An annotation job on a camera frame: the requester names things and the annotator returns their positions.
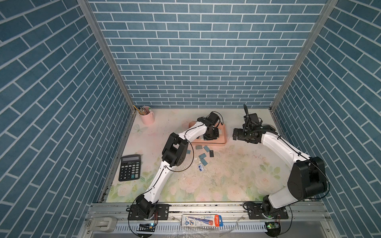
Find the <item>pink storage tray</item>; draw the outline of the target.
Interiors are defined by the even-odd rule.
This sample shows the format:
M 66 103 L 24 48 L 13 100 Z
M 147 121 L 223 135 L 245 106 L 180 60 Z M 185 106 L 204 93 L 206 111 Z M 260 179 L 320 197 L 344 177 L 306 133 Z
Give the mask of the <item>pink storage tray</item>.
M 202 122 L 192 121 L 189 123 L 189 128 L 185 132 L 186 139 L 195 145 L 211 145 L 211 146 L 223 146 L 227 142 L 226 128 L 225 126 L 217 126 L 218 138 L 213 140 L 206 140 L 204 134 L 207 132 L 208 126 Z

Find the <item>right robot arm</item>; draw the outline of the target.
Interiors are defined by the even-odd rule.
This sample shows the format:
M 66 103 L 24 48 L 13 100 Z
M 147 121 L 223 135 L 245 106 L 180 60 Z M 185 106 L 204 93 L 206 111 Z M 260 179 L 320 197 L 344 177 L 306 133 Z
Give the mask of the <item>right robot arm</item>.
M 311 157 L 287 142 L 270 125 L 263 125 L 257 114 L 250 114 L 244 105 L 244 124 L 234 129 L 233 140 L 262 144 L 274 152 L 290 168 L 287 185 L 263 199 L 263 210 L 275 210 L 287 205 L 326 194 L 329 182 L 325 174 L 325 163 L 320 157 Z

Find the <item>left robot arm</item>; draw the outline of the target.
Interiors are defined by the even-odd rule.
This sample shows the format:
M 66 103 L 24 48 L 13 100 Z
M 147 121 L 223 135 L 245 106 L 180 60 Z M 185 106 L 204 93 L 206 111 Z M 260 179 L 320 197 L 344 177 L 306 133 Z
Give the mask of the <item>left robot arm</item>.
M 146 192 L 140 194 L 134 200 L 135 205 L 138 207 L 138 213 L 144 219 L 149 219 L 154 215 L 161 191 L 172 173 L 181 173 L 186 170 L 177 171 L 175 169 L 184 162 L 191 143 L 201 136 L 208 141 L 218 139 L 218 127 L 223 124 L 221 114 L 212 111 L 208 116 L 198 118 L 195 124 L 186 131 L 180 134 L 172 133 L 169 135 L 162 151 L 162 162 L 157 174 Z

